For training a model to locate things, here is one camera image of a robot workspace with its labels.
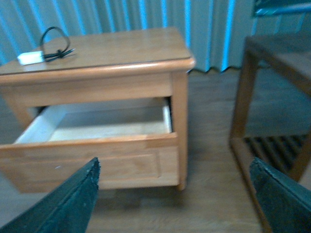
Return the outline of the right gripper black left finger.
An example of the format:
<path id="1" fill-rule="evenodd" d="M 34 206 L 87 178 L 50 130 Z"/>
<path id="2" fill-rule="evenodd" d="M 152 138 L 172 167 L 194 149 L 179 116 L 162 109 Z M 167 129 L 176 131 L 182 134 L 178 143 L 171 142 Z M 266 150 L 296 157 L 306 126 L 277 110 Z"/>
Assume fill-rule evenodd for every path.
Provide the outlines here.
<path id="1" fill-rule="evenodd" d="M 0 231 L 84 233 L 97 202 L 99 177 L 100 162 L 95 157 Z"/>

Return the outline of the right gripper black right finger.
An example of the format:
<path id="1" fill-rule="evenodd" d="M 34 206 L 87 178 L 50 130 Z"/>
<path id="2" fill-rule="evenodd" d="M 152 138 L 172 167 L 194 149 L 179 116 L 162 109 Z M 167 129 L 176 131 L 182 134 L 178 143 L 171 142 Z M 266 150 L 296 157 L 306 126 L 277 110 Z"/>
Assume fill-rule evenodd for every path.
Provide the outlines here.
<path id="1" fill-rule="evenodd" d="M 259 205 L 274 233 L 311 231 L 311 191 L 255 158 L 250 178 Z"/>

